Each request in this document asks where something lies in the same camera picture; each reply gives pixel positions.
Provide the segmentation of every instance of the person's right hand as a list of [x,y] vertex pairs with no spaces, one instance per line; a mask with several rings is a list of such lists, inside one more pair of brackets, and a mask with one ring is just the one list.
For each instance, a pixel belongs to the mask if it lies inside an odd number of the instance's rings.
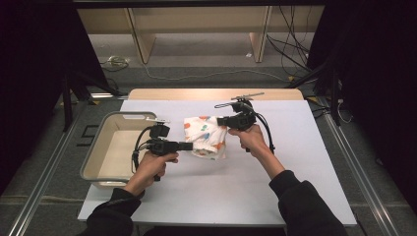
[[269,147],[265,143],[264,135],[259,125],[253,125],[246,131],[229,129],[228,133],[232,136],[239,137],[241,147],[248,148],[251,155],[256,158],[262,157],[268,152],[271,153]]

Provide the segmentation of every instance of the tray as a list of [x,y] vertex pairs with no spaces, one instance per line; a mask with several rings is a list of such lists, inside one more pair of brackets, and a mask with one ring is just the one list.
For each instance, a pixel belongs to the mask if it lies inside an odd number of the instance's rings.
[[[155,124],[152,112],[112,112],[107,114],[92,141],[80,170],[83,179],[96,187],[123,187],[132,177],[132,151],[141,131]],[[145,132],[141,142],[149,139]],[[140,152],[139,160],[145,151]]]

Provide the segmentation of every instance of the gray floor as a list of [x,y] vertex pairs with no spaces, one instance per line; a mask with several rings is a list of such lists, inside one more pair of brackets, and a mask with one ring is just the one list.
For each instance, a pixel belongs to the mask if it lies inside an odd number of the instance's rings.
[[[286,38],[286,34],[277,33],[272,36]],[[310,45],[312,36],[311,33],[307,34],[304,41],[306,46]],[[283,88],[287,82],[282,80],[287,81],[288,78],[280,67],[284,65],[288,71],[299,71],[288,60],[281,62],[281,57],[269,44],[263,63],[255,63],[251,55],[249,36],[244,33],[162,34],[157,36],[147,64],[149,73],[158,78],[152,79],[138,60],[129,35],[91,35],[90,38],[100,61],[105,61],[112,55],[123,56],[129,60],[129,68],[117,73],[106,72],[108,78],[113,79],[124,91],[133,88]],[[187,77],[190,73],[204,77],[169,80]],[[312,86],[313,84],[305,84],[300,90],[304,95],[311,95]],[[89,142],[89,139],[82,138],[87,125],[98,125],[105,114],[119,110],[122,102],[118,99],[101,100],[98,104],[89,105],[82,113],[25,235],[75,235],[85,228],[85,224],[77,220],[77,215],[89,183],[80,177],[79,171],[89,147],[78,145]],[[1,197],[0,235],[9,232],[42,175],[63,134],[63,121],[63,107],[58,101],[48,121],[48,128],[44,130],[32,157],[24,162]],[[352,210],[368,235],[384,235],[333,136],[327,117],[318,118],[317,125]],[[416,215],[384,168],[375,161],[375,153],[360,126],[353,120],[342,123],[341,129],[387,208],[399,235],[417,235]],[[90,129],[88,133],[93,135],[95,131]],[[365,235],[359,226],[347,228],[347,231],[349,235]]]

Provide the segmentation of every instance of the white cloth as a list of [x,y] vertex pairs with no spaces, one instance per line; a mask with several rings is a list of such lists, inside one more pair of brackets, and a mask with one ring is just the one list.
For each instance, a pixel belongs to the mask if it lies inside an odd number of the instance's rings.
[[224,158],[226,126],[217,125],[216,116],[184,119],[185,142],[193,143],[192,154],[202,158]]

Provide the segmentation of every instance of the person's left hand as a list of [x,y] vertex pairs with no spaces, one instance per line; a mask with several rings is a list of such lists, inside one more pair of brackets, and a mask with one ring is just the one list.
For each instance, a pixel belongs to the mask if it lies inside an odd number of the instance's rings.
[[165,174],[166,162],[178,162],[178,152],[158,156],[147,151],[139,163],[136,173],[130,178],[124,190],[138,196],[146,187],[153,184],[153,176],[162,177]]

